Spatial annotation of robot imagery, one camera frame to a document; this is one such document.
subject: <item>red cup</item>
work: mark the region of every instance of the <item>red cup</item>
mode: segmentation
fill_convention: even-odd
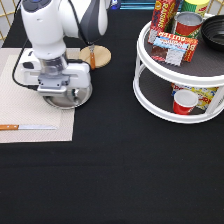
[[[198,95],[190,90],[181,89],[174,95],[173,111],[176,114],[188,115],[198,104]]]

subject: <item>white shelf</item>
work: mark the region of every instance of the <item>white shelf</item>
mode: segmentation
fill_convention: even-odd
[[[139,77],[141,76],[144,69],[147,69],[147,68],[145,67],[144,64],[142,64],[139,70]],[[134,79],[133,88],[134,88],[134,93],[136,98],[146,110],[148,110],[149,112],[151,112],[152,114],[160,118],[163,118],[168,121],[176,122],[176,123],[193,124],[193,123],[201,123],[204,121],[208,121],[216,117],[224,109],[224,104],[222,103],[211,114],[203,113],[198,115],[178,115],[178,114],[166,111],[156,106],[155,104],[151,103],[149,100],[147,100],[139,87],[139,78]]]
[[[224,69],[223,69],[223,74],[220,74],[218,76],[213,76],[213,77],[198,77],[194,75],[186,75],[182,74],[179,72],[172,71],[170,69],[165,68],[161,64],[157,63],[154,61],[149,54],[147,53],[144,42],[146,35],[149,32],[151,22],[145,25],[145,27],[142,29],[139,39],[137,42],[137,52],[140,57],[140,60],[145,64],[145,66],[151,70],[154,74],[157,76],[166,79],[167,81],[174,82],[174,83],[179,83],[182,85],[187,85],[187,86],[193,86],[193,87],[218,87],[218,86],[223,86],[224,85]]]
[[[204,121],[208,121],[214,117],[216,117],[223,109],[224,109],[224,69],[223,74],[211,77],[202,77],[202,76],[194,76],[194,75],[186,75],[180,72],[172,71],[163,65],[154,61],[145,49],[145,40],[146,35],[149,32],[151,22],[145,25],[142,29],[139,39],[137,42],[137,58],[136,58],[136,69],[135,69],[135,78],[133,82],[134,93],[141,103],[141,105],[147,109],[149,112],[153,113],[154,115],[163,118],[168,121],[177,122],[177,123],[184,123],[184,124],[193,124],[193,123],[200,123]],[[182,85],[193,86],[193,87],[220,87],[215,94],[212,102],[210,103],[206,112],[202,114],[199,113],[197,115],[178,115],[172,112],[172,103],[169,106],[169,109],[164,109],[164,107],[159,106],[157,103],[152,103],[148,97],[142,93],[139,87],[139,79],[141,74],[145,69],[148,69],[149,75],[156,75],[164,80],[173,83],[179,83]]]

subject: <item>black pot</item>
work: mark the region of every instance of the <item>black pot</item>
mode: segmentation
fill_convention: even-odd
[[[206,19],[201,26],[201,34],[209,47],[224,51],[224,15]]]

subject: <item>cereal box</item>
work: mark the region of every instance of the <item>cereal box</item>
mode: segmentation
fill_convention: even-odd
[[[174,84],[172,83],[173,91],[172,91],[172,96],[181,89],[187,89],[190,90],[194,93],[198,94],[199,101],[198,105],[196,107],[206,110],[212,101],[212,98],[216,94],[218,87],[213,87],[213,88],[196,88],[196,87],[189,87],[189,86],[184,86],[184,85],[179,85],[179,84]]]
[[[187,51],[188,44],[168,37],[156,37],[151,57],[160,62],[180,66]]]
[[[198,44],[198,40],[196,39],[192,39],[192,38],[187,38],[187,37],[182,37],[182,36],[178,36],[178,35],[174,35],[171,33],[165,33],[165,32],[159,32],[158,36],[160,37],[168,37],[171,40],[177,40],[177,41],[181,41],[183,43],[188,44],[188,49],[187,52],[184,56],[184,61],[188,61],[191,62],[192,57],[194,55],[195,49],[197,47]]]
[[[176,15],[180,0],[157,0],[152,15],[148,43],[153,44],[157,33],[165,31],[169,21]]]

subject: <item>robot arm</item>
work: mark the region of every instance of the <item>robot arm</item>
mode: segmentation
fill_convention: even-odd
[[[60,57],[66,50],[64,35],[89,44],[100,39],[107,29],[107,7],[108,0],[23,1],[23,23],[35,56],[45,60]]]
[[[88,45],[100,39],[107,29],[110,4],[111,0],[23,0],[23,23],[33,47],[20,60],[25,83],[39,85],[44,97],[70,101],[78,90],[91,89],[89,66],[69,63],[63,38],[81,38]]]

